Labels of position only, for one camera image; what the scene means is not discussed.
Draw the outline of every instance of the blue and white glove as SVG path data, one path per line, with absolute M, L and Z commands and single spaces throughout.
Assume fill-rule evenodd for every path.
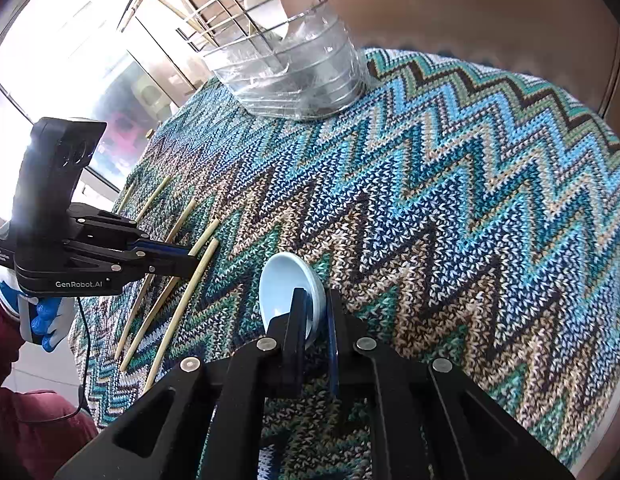
M 23 292 L 14 271 L 0 266 L 0 303 L 20 324 L 24 341 L 52 352 L 74 321 L 74 298 L 34 298 Z

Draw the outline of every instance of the maroon pants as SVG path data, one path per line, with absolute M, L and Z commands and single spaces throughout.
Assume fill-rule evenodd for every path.
M 50 424 L 27 424 L 67 415 L 75 407 L 50 391 L 17 394 L 2 388 L 12 363 L 19 358 L 24 341 L 19 326 L 0 305 L 0 436 L 5 448 L 21 460 L 36 480 L 50 480 L 72 455 L 97 434 L 94 422 L 84 412 Z

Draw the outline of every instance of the chevron pattern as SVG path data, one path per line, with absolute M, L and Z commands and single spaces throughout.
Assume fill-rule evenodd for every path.
M 370 333 L 404 356 L 451 359 L 569 466 L 620 373 L 620 142 L 538 78 L 415 52 L 366 56 L 378 85 L 328 120 L 250 116 L 212 80 L 151 140 L 126 216 L 169 174 L 142 221 L 152 238 L 193 195 L 178 243 L 221 219 L 161 373 L 261 335 L 261 269 L 292 251 Z M 146 308 L 165 285 L 155 281 Z M 139 287 L 87 302 L 100 427 L 141 393 L 185 285 L 120 374 L 114 349 Z M 81 364 L 80 323 L 71 345 Z M 260 478 L 370 475 L 363 405 L 328 395 L 322 352 L 301 399 L 266 406 Z

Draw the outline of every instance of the metal basket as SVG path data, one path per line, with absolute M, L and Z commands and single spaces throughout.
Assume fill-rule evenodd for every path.
M 254 11 L 272 1 L 245 9 L 244 0 L 210 0 L 177 32 L 252 114 L 309 120 L 352 105 L 369 76 L 329 0 L 260 27 Z

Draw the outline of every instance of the zigzag pattern blanket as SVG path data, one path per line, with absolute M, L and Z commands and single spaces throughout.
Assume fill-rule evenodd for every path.
M 253 117 L 216 80 L 152 138 L 126 187 L 134 218 L 177 242 L 213 218 L 221 245 L 170 350 L 214 360 L 263 333 L 258 282 L 292 251 L 404 356 L 446 356 L 564 464 L 602 420 L 620 375 L 620 142 L 590 110 L 531 76 L 414 52 L 367 50 L 380 84 L 324 121 Z M 146 308 L 165 285 L 155 280 Z M 128 370 L 114 349 L 139 283 L 87 301 L 88 395 L 105 427 L 140 395 L 185 288 Z M 142 321 L 137 317 L 131 337 Z M 81 368 L 85 334 L 71 334 Z M 361 406 L 316 364 L 299 400 L 266 406 L 261 478 L 368 478 Z

